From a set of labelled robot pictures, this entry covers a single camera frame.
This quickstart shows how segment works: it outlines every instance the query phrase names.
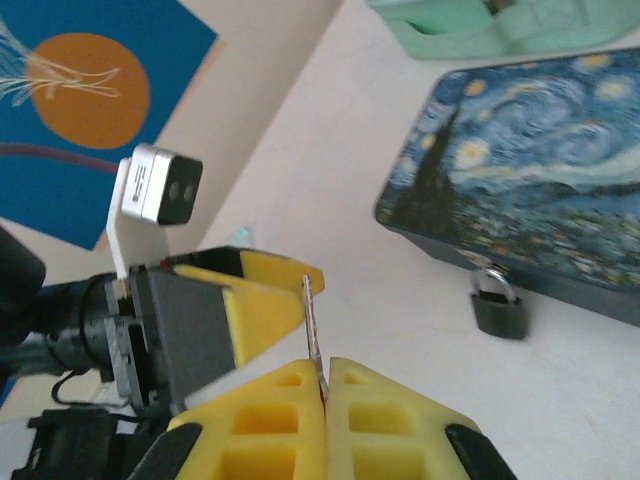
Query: painted box lid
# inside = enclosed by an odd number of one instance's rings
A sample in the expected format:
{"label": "painted box lid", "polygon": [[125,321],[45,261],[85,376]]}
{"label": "painted box lid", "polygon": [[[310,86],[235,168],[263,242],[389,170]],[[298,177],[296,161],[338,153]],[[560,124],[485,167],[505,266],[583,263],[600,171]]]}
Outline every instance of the painted box lid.
{"label": "painted box lid", "polygon": [[380,223],[612,289],[640,286],[640,49],[437,84]]}

